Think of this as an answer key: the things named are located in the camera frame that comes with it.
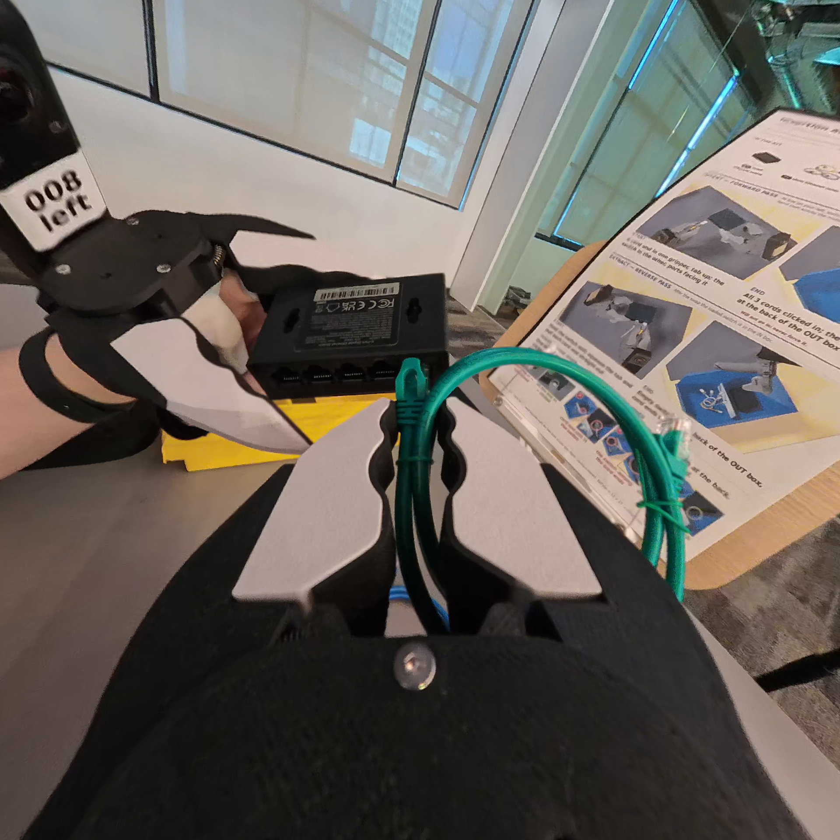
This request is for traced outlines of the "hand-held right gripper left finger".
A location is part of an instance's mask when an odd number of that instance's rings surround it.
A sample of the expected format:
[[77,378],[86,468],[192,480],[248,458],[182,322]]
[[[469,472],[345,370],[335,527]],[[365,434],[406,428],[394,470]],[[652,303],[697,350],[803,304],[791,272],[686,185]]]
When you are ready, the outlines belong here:
[[318,586],[392,541],[396,406],[380,398],[293,466],[233,588],[239,602],[310,607]]

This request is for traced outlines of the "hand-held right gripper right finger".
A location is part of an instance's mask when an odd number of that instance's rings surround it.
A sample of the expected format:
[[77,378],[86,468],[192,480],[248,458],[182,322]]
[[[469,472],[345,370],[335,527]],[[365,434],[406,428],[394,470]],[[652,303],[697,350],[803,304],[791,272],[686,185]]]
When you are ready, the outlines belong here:
[[447,490],[439,556],[448,595],[473,604],[583,601],[602,586],[561,504],[526,447],[457,398],[438,419]]

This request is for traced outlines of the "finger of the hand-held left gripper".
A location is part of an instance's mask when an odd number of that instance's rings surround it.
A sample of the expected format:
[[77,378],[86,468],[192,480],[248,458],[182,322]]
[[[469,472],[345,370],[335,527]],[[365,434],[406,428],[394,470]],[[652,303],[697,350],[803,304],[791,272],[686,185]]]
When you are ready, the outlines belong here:
[[256,303],[240,282],[218,282],[181,316],[144,322],[111,347],[184,423],[249,448],[301,455],[309,438],[247,381],[248,353],[230,294]]

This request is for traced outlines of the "black ethernet port box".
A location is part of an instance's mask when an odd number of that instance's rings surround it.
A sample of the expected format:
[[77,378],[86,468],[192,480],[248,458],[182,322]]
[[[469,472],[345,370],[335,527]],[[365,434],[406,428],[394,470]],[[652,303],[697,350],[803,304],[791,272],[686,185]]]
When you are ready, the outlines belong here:
[[447,298],[441,273],[304,271],[261,297],[266,319],[248,370],[273,400],[393,393],[406,359],[433,384],[449,367]]

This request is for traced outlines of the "person's left hand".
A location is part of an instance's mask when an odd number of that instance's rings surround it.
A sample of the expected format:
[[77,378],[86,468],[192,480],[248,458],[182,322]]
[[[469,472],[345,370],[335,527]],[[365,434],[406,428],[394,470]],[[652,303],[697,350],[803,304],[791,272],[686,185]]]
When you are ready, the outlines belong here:
[[306,447],[243,373],[247,338],[265,319],[232,269],[175,318],[125,325],[56,312],[53,325],[2,351],[2,478],[140,402],[251,448]]

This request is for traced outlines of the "black wristwatch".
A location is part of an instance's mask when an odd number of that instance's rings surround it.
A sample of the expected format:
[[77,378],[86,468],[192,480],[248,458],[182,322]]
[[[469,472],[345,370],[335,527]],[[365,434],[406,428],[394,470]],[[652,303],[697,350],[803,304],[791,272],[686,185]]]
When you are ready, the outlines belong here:
[[46,327],[28,338],[18,352],[20,374],[39,402],[53,412],[79,424],[95,425],[128,412],[134,401],[127,403],[96,402],[62,384],[49,367],[46,349],[54,330]]

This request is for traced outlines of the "printed instruction sheet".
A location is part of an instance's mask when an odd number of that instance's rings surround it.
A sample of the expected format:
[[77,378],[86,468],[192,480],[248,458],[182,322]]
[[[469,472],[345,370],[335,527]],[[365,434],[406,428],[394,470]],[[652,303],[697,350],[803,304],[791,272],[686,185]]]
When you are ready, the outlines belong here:
[[837,116],[773,110],[500,341],[689,423],[691,560],[838,463],[838,149]]

